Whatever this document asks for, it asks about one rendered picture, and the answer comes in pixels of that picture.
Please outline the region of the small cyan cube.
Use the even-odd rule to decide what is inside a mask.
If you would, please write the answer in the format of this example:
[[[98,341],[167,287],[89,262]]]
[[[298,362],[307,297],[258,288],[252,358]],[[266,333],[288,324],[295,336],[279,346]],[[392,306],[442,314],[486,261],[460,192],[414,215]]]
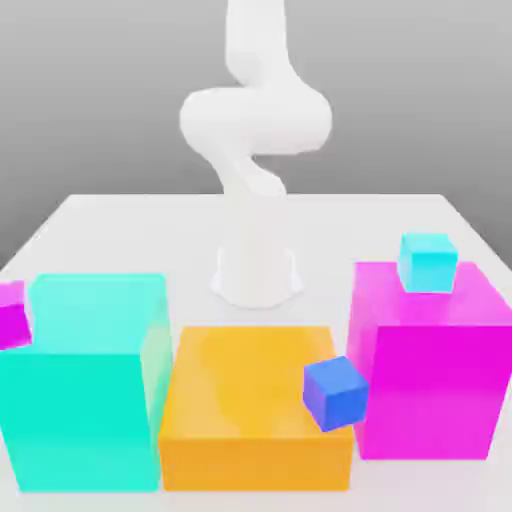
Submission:
[[[397,272],[407,293],[451,293],[458,250],[444,233],[407,232],[401,237]]]

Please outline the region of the large magenta box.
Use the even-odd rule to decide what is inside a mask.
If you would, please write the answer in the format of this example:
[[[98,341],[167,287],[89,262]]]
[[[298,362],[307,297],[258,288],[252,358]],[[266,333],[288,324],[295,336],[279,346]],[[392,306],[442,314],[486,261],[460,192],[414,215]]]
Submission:
[[[346,355],[369,383],[364,460],[484,460],[512,376],[512,308],[473,263],[449,294],[404,291],[358,262]]]

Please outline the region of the large orange box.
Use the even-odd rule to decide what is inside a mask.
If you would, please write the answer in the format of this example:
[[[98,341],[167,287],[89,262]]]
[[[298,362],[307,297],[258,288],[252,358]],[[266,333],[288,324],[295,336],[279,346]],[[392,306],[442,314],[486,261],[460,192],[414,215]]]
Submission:
[[[188,326],[159,432],[167,491],[345,491],[354,434],[304,406],[310,363],[335,354],[320,326]]]

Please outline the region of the large teal box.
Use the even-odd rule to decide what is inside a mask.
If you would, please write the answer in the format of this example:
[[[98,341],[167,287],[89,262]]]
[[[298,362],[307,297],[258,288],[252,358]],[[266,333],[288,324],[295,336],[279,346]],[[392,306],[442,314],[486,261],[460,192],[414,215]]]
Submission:
[[[33,341],[0,352],[0,431],[23,492],[153,492],[172,370],[164,276],[42,274]]]

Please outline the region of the small magenta cube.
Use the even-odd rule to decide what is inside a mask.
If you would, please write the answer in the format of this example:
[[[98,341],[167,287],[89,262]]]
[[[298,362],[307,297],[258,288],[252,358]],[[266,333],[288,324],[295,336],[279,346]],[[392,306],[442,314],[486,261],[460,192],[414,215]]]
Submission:
[[[0,283],[0,350],[30,345],[23,281]]]

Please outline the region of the small blue cube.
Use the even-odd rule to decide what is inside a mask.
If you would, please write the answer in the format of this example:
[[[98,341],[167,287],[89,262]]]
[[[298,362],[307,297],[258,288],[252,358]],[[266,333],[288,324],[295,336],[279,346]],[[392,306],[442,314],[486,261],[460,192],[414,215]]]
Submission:
[[[306,365],[303,376],[304,405],[322,432],[363,420],[369,384],[346,356]]]

